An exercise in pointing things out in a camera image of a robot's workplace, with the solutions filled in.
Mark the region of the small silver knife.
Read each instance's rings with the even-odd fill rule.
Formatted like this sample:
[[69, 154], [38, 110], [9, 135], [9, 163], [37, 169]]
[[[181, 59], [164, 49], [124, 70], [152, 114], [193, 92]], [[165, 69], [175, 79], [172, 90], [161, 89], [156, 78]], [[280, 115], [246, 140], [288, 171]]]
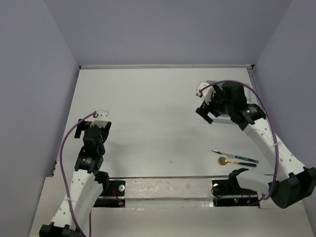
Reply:
[[259, 161], [256, 159], [251, 159], [251, 158], [246, 158], [243, 156], [228, 154], [228, 153], [224, 153], [224, 152], [220, 152], [220, 151], [216, 151], [216, 150], [212, 150], [212, 152], [214, 152], [218, 155], [221, 155], [223, 157], [227, 157], [227, 158], [236, 158], [236, 159], [245, 160], [245, 161], [249, 161], [249, 162], [253, 162], [253, 163], [259, 163]]

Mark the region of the gold utensil teal handle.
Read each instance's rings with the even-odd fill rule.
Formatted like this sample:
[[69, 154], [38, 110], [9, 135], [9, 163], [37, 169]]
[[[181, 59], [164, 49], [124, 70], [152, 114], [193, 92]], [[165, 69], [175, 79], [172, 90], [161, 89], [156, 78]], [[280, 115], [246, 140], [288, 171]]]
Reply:
[[243, 165], [243, 166], [249, 166], [249, 167], [257, 166], [255, 163], [228, 161], [225, 157], [219, 157], [218, 161], [221, 165], [226, 165], [228, 163], [231, 163], [231, 164], [237, 164], [237, 165]]

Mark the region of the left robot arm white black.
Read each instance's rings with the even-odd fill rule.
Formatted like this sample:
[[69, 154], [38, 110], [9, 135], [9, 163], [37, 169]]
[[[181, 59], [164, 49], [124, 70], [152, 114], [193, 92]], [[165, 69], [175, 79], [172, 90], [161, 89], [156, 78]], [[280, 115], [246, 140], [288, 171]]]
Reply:
[[83, 226], [91, 220], [91, 211], [100, 195], [109, 190], [109, 175], [101, 171], [106, 142], [112, 123], [108, 116], [97, 115], [94, 121], [81, 119], [73, 127], [75, 138], [83, 146], [74, 166], [71, 182], [65, 182], [66, 195], [48, 225], [42, 225], [41, 237], [83, 237]]

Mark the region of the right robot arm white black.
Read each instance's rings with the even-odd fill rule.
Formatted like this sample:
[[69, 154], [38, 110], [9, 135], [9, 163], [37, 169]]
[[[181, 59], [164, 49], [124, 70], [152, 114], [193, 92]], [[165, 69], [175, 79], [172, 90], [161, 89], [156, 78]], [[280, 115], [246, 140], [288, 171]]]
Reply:
[[308, 168], [299, 161], [277, 136], [263, 106], [247, 102], [244, 89], [252, 88], [236, 80], [202, 81], [196, 95], [203, 99], [196, 109], [206, 122], [212, 124], [212, 114], [218, 118], [227, 116], [258, 147], [274, 169], [273, 175], [251, 172], [248, 168], [233, 170], [227, 181], [228, 190], [238, 194], [242, 190], [253, 190], [269, 198], [285, 209], [307, 197], [316, 187], [316, 169]]

